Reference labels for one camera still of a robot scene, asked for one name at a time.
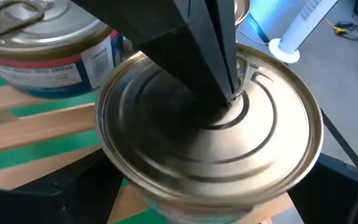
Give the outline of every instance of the can lid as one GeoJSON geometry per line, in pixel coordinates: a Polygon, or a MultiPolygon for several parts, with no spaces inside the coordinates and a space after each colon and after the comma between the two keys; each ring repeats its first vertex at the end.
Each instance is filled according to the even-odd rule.
{"type": "Polygon", "coordinates": [[[249,8],[249,0],[234,0],[234,25],[236,27],[248,16],[249,8]]]}
{"type": "Polygon", "coordinates": [[[238,209],[284,193],[318,157],[319,107],[272,57],[237,45],[237,64],[238,74],[251,74],[247,94],[216,111],[143,53],[133,55],[113,71],[96,106],[106,154],[164,202],[238,209]]]}
{"type": "MultiPolygon", "coordinates": [[[[56,49],[81,42],[85,37],[106,27],[101,21],[87,13],[70,0],[33,0],[45,10],[44,18],[21,29],[14,29],[0,35],[0,52],[21,53],[56,49]]],[[[0,12],[4,21],[17,21],[32,17],[37,10],[30,4],[17,3],[0,12]]]]}

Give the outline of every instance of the gray floor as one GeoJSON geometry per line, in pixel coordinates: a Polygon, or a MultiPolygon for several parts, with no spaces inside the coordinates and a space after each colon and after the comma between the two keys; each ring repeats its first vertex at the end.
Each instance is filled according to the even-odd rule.
{"type": "MultiPolygon", "coordinates": [[[[303,0],[251,0],[250,13],[269,39],[281,37],[303,7],[303,0]]],[[[339,0],[326,16],[332,23],[352,19],[354,0],[339,0]]],[[[260,40],[249,21],[240,28],[260,40]]],[[[240,43],[265,53],[267,46],[256,44],[237,33],[240,43]]],[[[309,86],[335,127],[358,155],[358,42],[335,36],[327,23],[321,22],[300,47],[301,59],[290,65],[309,86]]],[[[323,153],[352,164],[342,147],[325,129],[323,153]]],[[[295,209],[273,218],[274,224],[303,223],[295,209]]]]}

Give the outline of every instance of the pull tab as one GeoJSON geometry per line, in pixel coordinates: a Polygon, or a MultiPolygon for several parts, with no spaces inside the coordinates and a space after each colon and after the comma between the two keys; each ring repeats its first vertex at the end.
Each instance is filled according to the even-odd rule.
{"type": "Polygon", "coordinates": [[[1,1],[0,2],[0,35],[4,34],[6,32],[9,32],[11,30],[14,30],[18,27],[27,26],[27,25],[33,24],[33,23],[41,20],[44,17],[44,12],[45,12],[45,9],[39,3],[36,3],[35,1],[31,1],[31,0],[1,1]],[[34,8],[36,11],[36,14],[29,18],[26,18],[24,20],[13,19],[13,18],[4,16],[3,14],[1,14],[3,9],[5,9],[9,6],[18,4],[18,3],[24,3],[24,4],[34,8]]]}

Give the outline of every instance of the tin can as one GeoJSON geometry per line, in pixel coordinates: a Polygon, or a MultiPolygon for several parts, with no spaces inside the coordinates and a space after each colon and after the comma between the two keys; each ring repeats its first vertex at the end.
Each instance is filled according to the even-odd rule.
{"type": "Polygon", "coordinates": [[[306,85],[241,44],[237,72],[249,77],[244,92],[219,111],[142,52],[101,89],[103,150],[171,223],[235,223],[293,187],[318,158],[323,121],[306,85]]]}
{"type": "Polygon", "coordinates": [[[240,27],[241,23],[248,16],[250,9],[249,0],[234,0],[234,27],[236,30],[240,27]]]}
{"type": "Polygon", "coordinates": [[[4,24],[0,77],[33,96],[87,93],[122,59],[122,35],[69,0],[0,1],[2,28],[4,24]],[[12,4],[1,9],[4,2],[12,4]],[[39,11],[44,12],[40,20],[16,27],[16,18],[25,21],[39,11]]]}

